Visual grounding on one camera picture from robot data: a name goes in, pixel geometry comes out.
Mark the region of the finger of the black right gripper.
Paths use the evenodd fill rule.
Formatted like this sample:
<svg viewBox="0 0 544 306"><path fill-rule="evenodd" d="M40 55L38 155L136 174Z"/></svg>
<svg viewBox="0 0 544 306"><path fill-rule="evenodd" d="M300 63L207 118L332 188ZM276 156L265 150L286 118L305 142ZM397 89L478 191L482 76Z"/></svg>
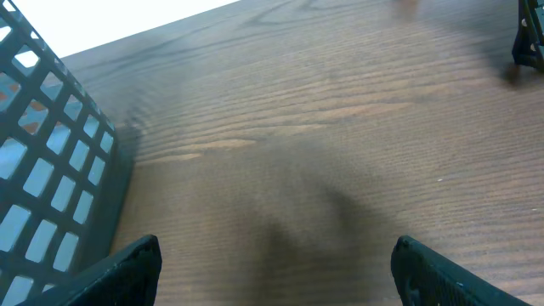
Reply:
<svg viewBox="0 0 544 306"><path fill-rule="evenodd" d="M518 1L518 31L512 56L515 65L543 71L543 0Z"/></svg>

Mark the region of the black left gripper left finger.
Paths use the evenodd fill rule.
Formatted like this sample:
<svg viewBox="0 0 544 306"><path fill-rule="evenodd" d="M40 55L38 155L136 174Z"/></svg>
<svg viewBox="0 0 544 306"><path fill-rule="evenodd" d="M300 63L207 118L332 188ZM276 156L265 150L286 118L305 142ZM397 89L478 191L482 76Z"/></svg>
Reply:
<svg viewBox="0 0 544 306"><path fill-rule="evenodd" d="M68 283L29 298L22 305L153 306L161 269L158 238L145 235Z"/></svg>

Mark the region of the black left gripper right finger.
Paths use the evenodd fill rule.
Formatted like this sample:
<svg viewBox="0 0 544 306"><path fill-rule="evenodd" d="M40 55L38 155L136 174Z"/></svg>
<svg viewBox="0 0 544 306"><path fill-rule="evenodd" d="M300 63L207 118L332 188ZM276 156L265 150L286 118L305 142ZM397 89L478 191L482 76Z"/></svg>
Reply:
<svg viewBox="0 0 544 306"><path fill-rule="evenodd" d="M397 240L390 266L404 306L529 306L408 235Z"/></svg>

